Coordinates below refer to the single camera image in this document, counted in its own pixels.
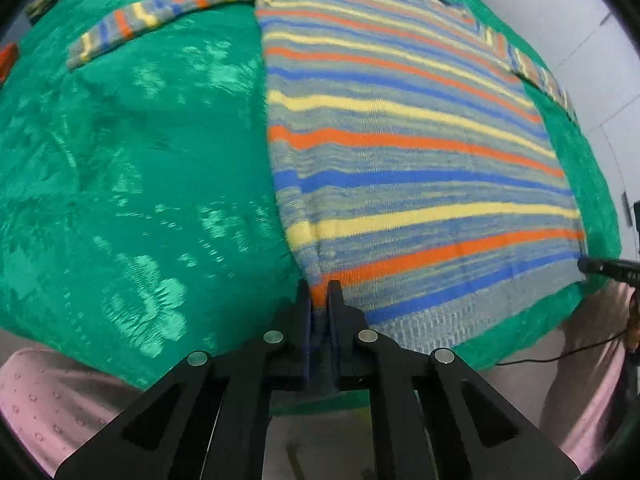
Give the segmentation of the striped knit sweater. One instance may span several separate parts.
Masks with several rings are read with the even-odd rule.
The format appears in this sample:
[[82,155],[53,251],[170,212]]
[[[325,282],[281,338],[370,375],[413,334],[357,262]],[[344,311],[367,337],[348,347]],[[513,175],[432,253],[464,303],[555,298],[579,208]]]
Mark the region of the striped knit sweater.
[[70,46],[79,67],[184,14],[249,2],[288,246],[375,330],[455,346],[579,281],[582,218],[536,105],[552,75],[449,0],[141,0]]

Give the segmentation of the orange red folded clothes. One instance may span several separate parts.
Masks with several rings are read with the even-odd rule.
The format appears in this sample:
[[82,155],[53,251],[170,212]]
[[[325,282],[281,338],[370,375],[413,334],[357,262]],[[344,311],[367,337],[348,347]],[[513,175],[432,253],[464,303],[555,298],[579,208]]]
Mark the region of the orange red folded clothes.
[[4,84],[6,78],[20,56],[20,50],[18,50],[17,44],[11,42],[7,44],[0,52],[0,84]]

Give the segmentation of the pink dotted pajama trousers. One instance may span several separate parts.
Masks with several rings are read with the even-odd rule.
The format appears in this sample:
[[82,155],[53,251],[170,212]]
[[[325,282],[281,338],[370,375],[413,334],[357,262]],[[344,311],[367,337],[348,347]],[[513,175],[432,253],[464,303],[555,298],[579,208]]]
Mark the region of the pink dotted pajama trousers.
[[1,365],[2,422],[50,477],[141,395],[53,350],[18,350]]

